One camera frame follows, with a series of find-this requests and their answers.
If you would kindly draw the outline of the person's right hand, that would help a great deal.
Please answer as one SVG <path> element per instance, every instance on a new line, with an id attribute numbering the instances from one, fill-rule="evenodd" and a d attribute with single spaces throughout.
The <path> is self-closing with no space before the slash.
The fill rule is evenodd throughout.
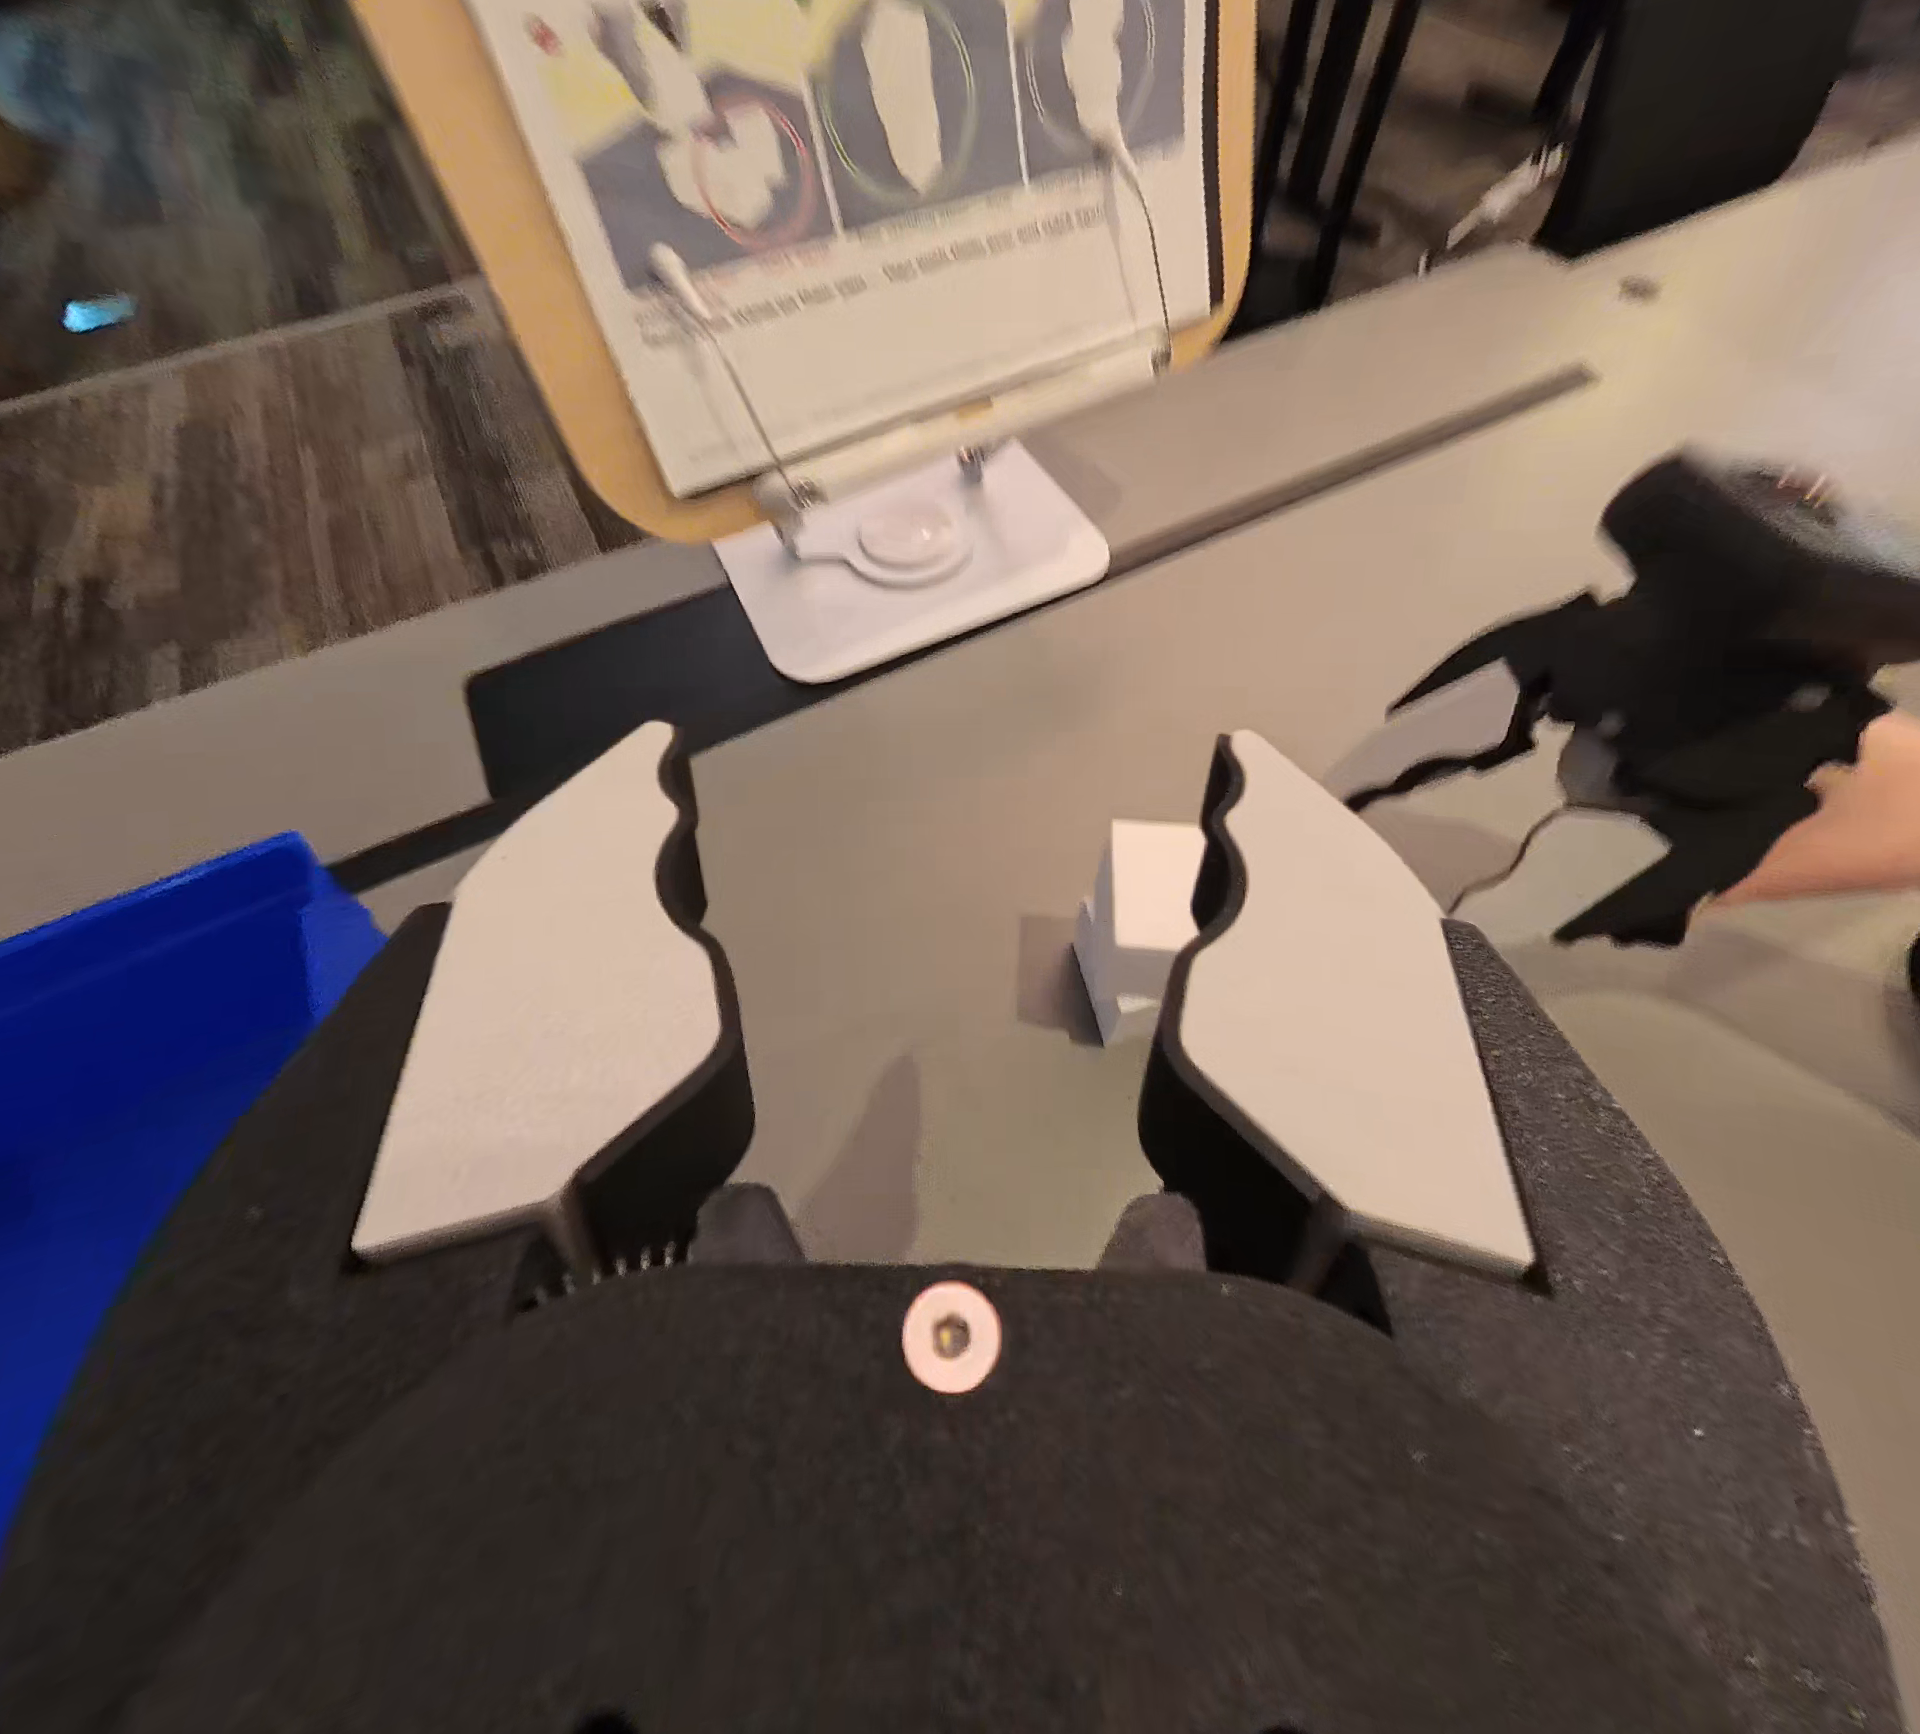
<path id="1" fill-rule="evenodd" d="M 1918 888 L 1918 718 L 1893 707 L 1862 733 L 1853 761 L 1816 770 L 1816 807 L 1713 908 Z"/>

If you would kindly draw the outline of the blue plastic bin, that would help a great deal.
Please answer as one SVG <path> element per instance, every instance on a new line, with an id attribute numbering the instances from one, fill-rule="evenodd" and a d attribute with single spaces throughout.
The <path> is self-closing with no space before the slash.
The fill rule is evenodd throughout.
<path id="1" fill-rule="evenodd" d="M 163 1217 L 384 948 L 300 834 L 2 944 L 2 1530 Z"/>

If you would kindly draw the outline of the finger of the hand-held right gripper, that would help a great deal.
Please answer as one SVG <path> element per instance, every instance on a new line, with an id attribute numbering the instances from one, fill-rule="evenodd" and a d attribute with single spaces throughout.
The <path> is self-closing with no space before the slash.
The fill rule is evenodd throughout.
<path id="1" fill-rule="evenodd" d="M 1661 834 L 1618 812 L 1561 806 L 1491 827 L 1440 823 L 1451 834 L 1442 906 L 1494 944 L 1545 944 L 1667 853 Z"/>
<path id="2" fill-rule="evenodd" d="M 1368 809 L 1534 751 L 1555 675 L 1591 617 L 1591 595 L 1499 622 L 1399 694 L 1346 751 L 1346 807 Z"/>

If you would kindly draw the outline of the printed instruction sheet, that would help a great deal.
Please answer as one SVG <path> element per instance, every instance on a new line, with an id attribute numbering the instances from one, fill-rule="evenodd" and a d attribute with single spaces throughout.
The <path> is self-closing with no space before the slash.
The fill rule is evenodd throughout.
<path id="1" fill-rule="evenodd" d="M 463 0 L 676 497 L 1224 294 L 1214 0 Z"/>

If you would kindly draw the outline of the black office chair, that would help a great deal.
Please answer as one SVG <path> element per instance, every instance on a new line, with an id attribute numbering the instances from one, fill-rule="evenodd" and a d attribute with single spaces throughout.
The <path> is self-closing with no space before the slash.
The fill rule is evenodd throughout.
<path id="1" fill-rule="evenodd" d="M 1612 247 L 1771 186 L 1845 65 L 1864 0 L 1609 0 L 1537 244 Z"/>

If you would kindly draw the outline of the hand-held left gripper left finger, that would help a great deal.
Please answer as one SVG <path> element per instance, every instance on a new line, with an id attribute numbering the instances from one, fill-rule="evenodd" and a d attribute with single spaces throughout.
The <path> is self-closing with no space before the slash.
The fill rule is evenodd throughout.
<path id="1" fill-rule="evenodd" d="M 755 1130 L 697 825 L 682 738 L 651 719 L 457 881 L 352 1228 L 357 1262 L 529 1228 L 588 1278 L 692 1239 Z"/>

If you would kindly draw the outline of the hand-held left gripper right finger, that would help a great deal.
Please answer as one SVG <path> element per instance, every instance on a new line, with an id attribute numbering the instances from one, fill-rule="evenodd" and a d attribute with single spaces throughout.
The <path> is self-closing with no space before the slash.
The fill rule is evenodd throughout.
<path id="1" fill-rule="evenodd" d="M 1428 888 L 1249 729 L 1216 738 L 1200 825 L 1137 1133 L 1212 1262 L 1305 1291 L 1350 1247 L 1525 1278 L 1534 1235 Z"/>

